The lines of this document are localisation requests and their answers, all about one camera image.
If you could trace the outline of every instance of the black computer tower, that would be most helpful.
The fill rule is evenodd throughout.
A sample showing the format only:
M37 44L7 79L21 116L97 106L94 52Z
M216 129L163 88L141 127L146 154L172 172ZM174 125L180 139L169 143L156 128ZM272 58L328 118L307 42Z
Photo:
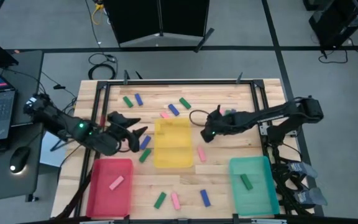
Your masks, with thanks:
M322 47L338 48L358 29L358 0L331 0L316 10L309 23Z
M303 4L307 11L315 11L320 5L325 4L329 0L303 0Z

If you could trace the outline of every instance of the yellow cable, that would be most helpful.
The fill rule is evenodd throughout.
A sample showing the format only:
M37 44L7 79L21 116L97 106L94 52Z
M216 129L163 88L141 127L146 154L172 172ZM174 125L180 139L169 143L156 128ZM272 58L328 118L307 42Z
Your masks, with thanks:
M104 6L103 6L102 4L95 4L95 9L94 9L94 11L93 11L93 13L92 13L92 16L91 16L93 24L95 24L95 25L99 25L99 24L100 24L100 22L96 22L96 21L94 20L94 14L95 14L97 11L100 11L100 21L102 21L102 15L103 15L103 13L102 13L101 10L102 10L103 8L104 8Z

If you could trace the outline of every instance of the yellow plastic tray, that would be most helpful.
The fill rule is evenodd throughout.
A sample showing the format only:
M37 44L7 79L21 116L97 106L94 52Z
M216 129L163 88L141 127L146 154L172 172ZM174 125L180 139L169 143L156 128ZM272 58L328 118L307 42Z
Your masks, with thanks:
M154 166L184 168L193 165L193 146L188 118L156 119Z

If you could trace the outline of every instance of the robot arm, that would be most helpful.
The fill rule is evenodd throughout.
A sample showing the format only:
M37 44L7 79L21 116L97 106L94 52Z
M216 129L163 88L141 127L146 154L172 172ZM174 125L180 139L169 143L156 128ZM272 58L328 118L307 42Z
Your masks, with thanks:
M278 126L267 128L269 141L280 143L286 133L297 130L304 123L317 123L324 117L318 100L312 97L294 98L282 105L253 113L242 111L222 116L219 110L220 105L207 117L205 128L201 131L205 142L211 142L217 134L239 134L258 123L288 118Z
M139 151L139 137L147 127L129 132L128 127L140 121L140 118L127 119L123 115L112 112L107 121L111 123L103 131L103 127L96 123L63 113L53 105L46 94L34 95L24 106L24 113L32 117L33 122L41 122L45 129L60 139L66 141L73 138L81 145L94 149L106 156L117 153L121 148L121 141L126 139L129 149Z

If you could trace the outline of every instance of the teal bin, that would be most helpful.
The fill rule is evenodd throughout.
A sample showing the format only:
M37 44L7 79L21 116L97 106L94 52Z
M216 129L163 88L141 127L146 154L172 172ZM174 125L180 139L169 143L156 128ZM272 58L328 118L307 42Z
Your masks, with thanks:
M274 215L280 213L272 171L267 157L230 160L230 179L234 204L239 215ZM253 189L247 190L241 175L247 175Z

